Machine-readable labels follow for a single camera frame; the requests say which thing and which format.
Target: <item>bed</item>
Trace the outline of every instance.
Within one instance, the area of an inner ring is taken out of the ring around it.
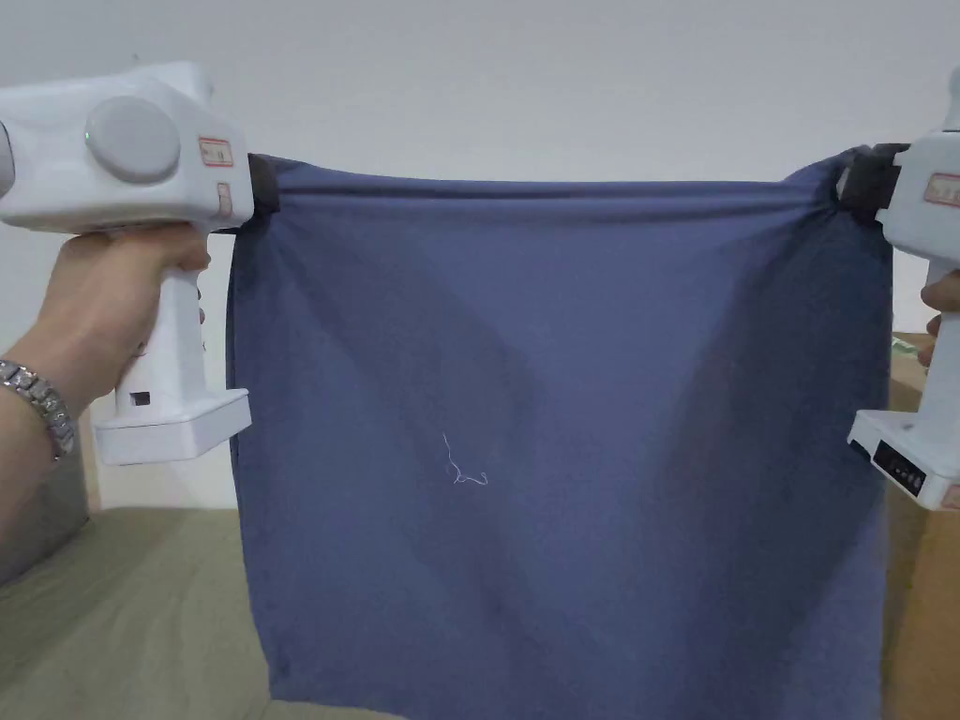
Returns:
[[[272,702],[236,512],[139,509],[0,588],[0,717],[388,718]]]

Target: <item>white thread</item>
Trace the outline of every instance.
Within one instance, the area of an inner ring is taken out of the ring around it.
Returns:
[[[475,477],[470,477],[469,475],[464,475],[464,474],[460,471],[460,466],[453,462],[453,450],[450,449],[450,441],[446,438],[446,433],[444,433],[444,444],[446,445],[446,460],[447,460],[446,473],[447,473],[447,474],[450,473],[450,468],[453,468],[453,469],[455,469],[455,470],[457,471],[457,476],[453,479],[453,484],[454,484],[454,485],[456,485],[457,483],[466,483],[467,480],[470,480],[470,481],[476,483],[477,485],[486,485],[486,484],[487,484],[487,473],[486,473],[486,472],[481,472],[481,473],[480,473],[480,477],[481,477],[482,479],[481,479],[481,480],[477,480]]]

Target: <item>cardboard box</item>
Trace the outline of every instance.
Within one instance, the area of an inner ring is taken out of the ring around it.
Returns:
[[[916,411],[925,381],[916,358],[895,353],[891,409]],[[884,718],[960,719],[960,513],[924,511],[892,485],[887,500]]]

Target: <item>white device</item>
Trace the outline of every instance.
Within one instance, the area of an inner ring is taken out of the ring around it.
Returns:
[[[894,158],[900,175],[876,214],[896,248],[928,259],[928,282],[960,268],[960,68],[941,130]],[[850,444],[929,510],[960,510],[960,313],[944,315],[917,413],[861,410]]]
[[[0,89],[0,220],[61,233],[185,221],[203,232],[253,215],[243,135],[208,109],[192,63]],[[101,460],[186,460],[251,422],[246,390],[211,392],[196,275],[170,272],[149,343],[97,425]]]

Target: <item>device base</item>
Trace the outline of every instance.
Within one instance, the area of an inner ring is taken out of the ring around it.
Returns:
[[[229,390],[184,408],[174,418],[124,422],[118,418],[95,427],[105,465],[191,460],[250,425],[250,401],[246,390]]]
[[[914,413],[861,410],[847,442],[928,510],[960,510],[960,468],[911,434]]]

